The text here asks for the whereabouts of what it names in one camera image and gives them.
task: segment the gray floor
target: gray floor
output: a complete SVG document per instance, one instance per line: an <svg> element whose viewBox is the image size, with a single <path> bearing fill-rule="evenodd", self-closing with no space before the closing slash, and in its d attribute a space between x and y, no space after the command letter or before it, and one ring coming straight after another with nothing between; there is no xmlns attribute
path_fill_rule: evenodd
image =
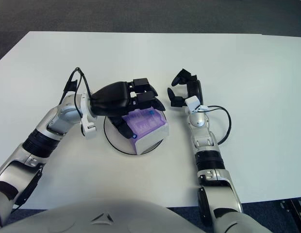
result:
<svg viewBox="0 0 301 233"><path fill-rule="evenodd" d="M261 33L301 36L300 0L0 0L0 59L28 31ZM278 201L244 204L275 233L296 233ZM196 207L172 208L195 225ZM9 223L37 211L18 210Z"/></svg>

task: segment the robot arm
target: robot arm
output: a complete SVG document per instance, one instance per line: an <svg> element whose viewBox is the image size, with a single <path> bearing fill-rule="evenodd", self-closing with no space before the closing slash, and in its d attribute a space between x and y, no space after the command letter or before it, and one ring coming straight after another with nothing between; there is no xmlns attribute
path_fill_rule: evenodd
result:
<svg viewBox="0 0 301 233"><path fill-rule="evenodd" d="M187 98L176 97L170 88L167 92L172 107L186 106L197 177L201 185L198 189L201 221L206 226L213 225L218 233L270 232L251 217L242 214L242 205L231 176L225 169L217 140L210 131L210 122L206 115L209 108L203 105L201 84L197 76L191 76L183 69L171 85L177 84L187 85ZM226 140L229 131L230 128L220 143Z"/></svg>
<svg viewBox="0 0 301 233"><path fill-rule="evenodd" d="M121 122L121 116L134 109L151 106L164 110L147 79L113 83L92 96L89 96L85 80L87 91L77 95L79 85L77 86L77 81L71 81L76 71L84 76L79 68L74 70L60 104L47 112L26 141L0 167L0 227L6 222L14 204L21 206L29 198L42 176L49 156L75 124L81 123L83 134L86 138L91 138L97 130L94 125L97 116L114 117L120 121L116 125L118 130L128 135L131 129L125 122ZM75 95L65 97L68 91L75 91ZM131 98L131 91L138 95Z"/></svg>
<svg viewBox="0 0 301 233"><path fill-rule="evenodd" d="M26 141L20 144L0 167L0 226L13 205L22 205L36 188L50 154L73 125L80 122L74 95L52 108Z"/></svg>

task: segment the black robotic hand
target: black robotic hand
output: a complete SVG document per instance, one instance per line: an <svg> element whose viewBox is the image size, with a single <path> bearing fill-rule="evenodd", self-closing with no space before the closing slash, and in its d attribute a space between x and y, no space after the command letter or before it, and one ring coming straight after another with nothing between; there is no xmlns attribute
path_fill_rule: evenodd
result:
<svg viewBox="0 0 301 233"><path fill-rule="evenodd" d="M200 81L197 79L196 75L192 76L191 73L189 73L187 70L182 69L171 83L172 86L176 86L177 84L180 85L186 84L187 92L188 92L187 98L192 96L197 96L197 98L200 100L200 104L203 104L201 84ZM175 96L172 89L169 87L167 91L172 107L186 106L185 103L186 98L183 98L181 96Z"/></svg>
<svg viewBox="0 0 301 233"><path fill-rule="evenodd" d="M91 96L91 111L97 116L109 117L112 124L126 138L131 138L134 133L122 119L134 109L153 107L164 111L165 107L156 98L157 92L146 78L134 79L132 82L117 82L107 85Z"/></svg>

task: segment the black circular rim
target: black circular rim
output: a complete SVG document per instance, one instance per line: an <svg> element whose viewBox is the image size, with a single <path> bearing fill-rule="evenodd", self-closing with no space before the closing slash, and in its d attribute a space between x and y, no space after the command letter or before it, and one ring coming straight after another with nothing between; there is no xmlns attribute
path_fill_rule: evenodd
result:
<svg viewBox="0 0 301 233"><path fill-rule="evenodd" d="M110 144L112 147L114 147L116 150L118 150L119 152L121 152L121 153L124 153L124 154L127 154L127 155L136 155L136 156L139 156L139 155L137 155L137 154L130 154L130 153L121 151L120 149L116 148L116 147L111 143L111 141L108 139L108 137L107 137L107 135L106 135L106 131L105 131L105 121L106 121L106 118L107 118L107 117L104 118L103 130L104 130L105 138L107 139L107 141L109 142L109 144ZM156 149L156 148L162 143L162 141L163 141L163 139L162 139L160 142L158 142L157 145L156 145L153 149L151 149L150 151L144 152L144 153L142 153L142 154L147 154L147 153L153 151L154 149Z"/></svg>

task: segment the purple lid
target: purple lid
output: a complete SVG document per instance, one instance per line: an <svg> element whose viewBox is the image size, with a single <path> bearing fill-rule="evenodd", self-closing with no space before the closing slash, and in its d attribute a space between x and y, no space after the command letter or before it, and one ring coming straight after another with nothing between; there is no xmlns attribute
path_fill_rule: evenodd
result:
<svg viewBox="0 0 301 233"><path fill-rule="evenodd" d="M135 142L140 138L158 129L167 122L164 116L153 107L143 110L135 109L122 118L127 122L128 126L136 135L136 138L131 139L133 144L135 144Z"/></svg>

